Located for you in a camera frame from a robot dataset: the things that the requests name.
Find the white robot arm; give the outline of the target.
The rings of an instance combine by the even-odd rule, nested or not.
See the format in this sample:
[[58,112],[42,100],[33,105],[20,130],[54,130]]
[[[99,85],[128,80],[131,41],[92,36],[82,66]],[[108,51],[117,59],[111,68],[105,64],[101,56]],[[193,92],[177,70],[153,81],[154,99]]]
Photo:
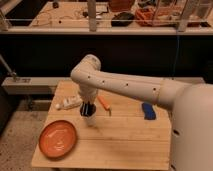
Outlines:
[[171,111],[171,171],[213,171],[213,84],[103,72],[92,54],[72,69],[71,79],[85,103],[102,89]]

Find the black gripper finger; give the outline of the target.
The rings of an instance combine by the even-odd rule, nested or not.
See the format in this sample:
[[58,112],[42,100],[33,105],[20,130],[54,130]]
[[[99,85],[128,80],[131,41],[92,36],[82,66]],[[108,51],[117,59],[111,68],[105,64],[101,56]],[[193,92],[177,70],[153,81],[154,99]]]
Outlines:
[[88,117],[92,116],[95,112],[96,112],[95,104],[89,105],[88,112],[87,112]]
[[81,116],[87,117],[87,104],[82,103],[81,108],[80,108],[80,114]]

